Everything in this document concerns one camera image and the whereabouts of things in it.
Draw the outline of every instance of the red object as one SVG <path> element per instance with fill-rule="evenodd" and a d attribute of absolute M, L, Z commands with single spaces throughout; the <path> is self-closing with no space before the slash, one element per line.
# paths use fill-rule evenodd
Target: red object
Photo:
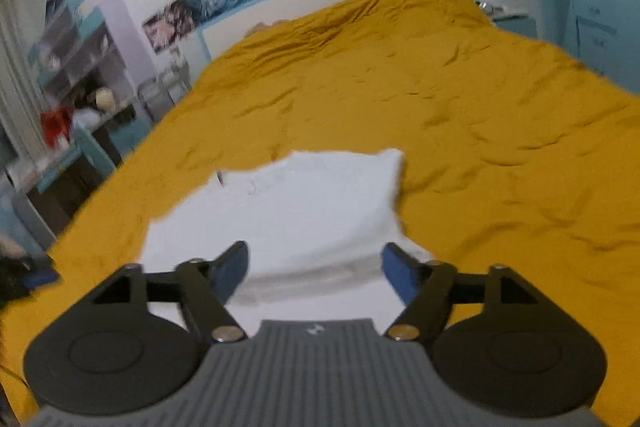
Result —
<path fill-rule="evenodd" d="M 56 148 L 59 136 L 64 136 L 67 141 L 71 141 L 71 115 L 73 112 L 71 107 L 60 107 L 55 111 L 40 114 L 40 124 L 45 142 L 52 149 Z"/>

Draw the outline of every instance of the mustard yellow blanket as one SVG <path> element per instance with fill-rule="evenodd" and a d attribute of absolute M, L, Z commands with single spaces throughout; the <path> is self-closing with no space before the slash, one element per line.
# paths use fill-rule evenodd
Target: mustard yellow blanket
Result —
<path fill-rule="evenodd" d="M 4 365 L 22 373 L 30 340 L 216 169 L 388 147 L 406 154 L 407 235 L 464 271 L 514 267 L 604 345 L 594 411 L 613 426 L 640 415 L 640 103 L 471 0 L 350 0 L 212 63 L 53 249 L 64 283 L 4 314 Z"/>

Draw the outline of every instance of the curtain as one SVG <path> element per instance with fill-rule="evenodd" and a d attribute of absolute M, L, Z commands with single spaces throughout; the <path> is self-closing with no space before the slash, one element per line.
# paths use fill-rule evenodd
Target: curtain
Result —
<path fill-rule="evenodd" d="M 15 0 L 0 0 L 0 123 L 18 156 L 36 160 L 47 150 L 40 126 L 45 102 L 26 51 Z"/>

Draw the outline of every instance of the folded white cloth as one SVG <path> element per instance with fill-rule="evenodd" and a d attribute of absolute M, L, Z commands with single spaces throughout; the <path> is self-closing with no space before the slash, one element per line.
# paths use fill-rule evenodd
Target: folded white cloth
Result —
<path fill-rule="evenodd" d="M 382 279 L 382 248 L 393 241 L 430 259 L 394 213 L 401 163 L 398 150 L 295 152 L 255 171 L 214 175 L 151 224 L 140 263 L 168 271 L 246 241 L 249 275 L 228 309 L 248 333 L 261 319 L 372 317 L 384 329 L 402 304 Z M 181 323 L 175 307 L 152 311 Z"/>

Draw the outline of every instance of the metal bolt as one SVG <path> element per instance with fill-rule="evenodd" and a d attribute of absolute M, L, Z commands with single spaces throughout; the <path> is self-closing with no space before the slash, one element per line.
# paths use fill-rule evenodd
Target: metal bolt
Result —
<path fill-rule="evenodd" d="M 396 324 L 386 334 L 395 341 L 414 341 L 420 336 L 420 330 L 410 324 Z"/>
<path fill-rule="evenodd" d="M 220 343 L 237 342 L 244 337 L 244 331 L 237 326 L 220 326 L 211 332 L 212 338 Z"/>

